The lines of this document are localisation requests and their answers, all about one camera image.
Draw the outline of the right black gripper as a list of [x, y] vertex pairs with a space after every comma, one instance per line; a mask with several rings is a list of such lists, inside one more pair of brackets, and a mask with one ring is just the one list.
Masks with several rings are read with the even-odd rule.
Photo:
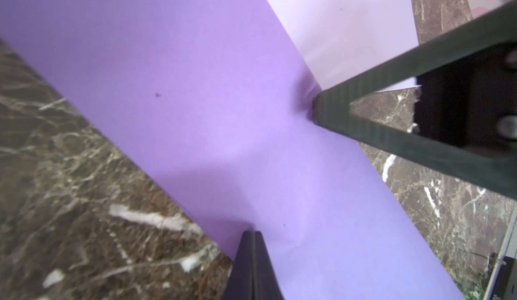
[[[415, 78], [411, 133], [359, 117], [351, 104]], [[516, 198], [516, 2], [511, 1], [313, 101], [320, 127]]]

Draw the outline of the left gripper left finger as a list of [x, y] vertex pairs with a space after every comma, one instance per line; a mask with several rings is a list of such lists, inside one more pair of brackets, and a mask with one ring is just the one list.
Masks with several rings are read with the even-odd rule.
[[253, 299], [253, 232], [242, 234], [223, 300]]

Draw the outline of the dark purple paper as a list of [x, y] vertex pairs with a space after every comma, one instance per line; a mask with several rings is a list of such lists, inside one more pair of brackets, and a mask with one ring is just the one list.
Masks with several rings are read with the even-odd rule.
[[1, 0], [1, 39], [286, 299], [462, 299], [267, 0]]

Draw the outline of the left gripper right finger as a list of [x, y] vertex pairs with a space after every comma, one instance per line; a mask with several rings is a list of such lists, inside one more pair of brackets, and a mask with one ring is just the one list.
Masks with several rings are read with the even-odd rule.
[[284, 300], [260, 231], [253, 231], [253, 299]]

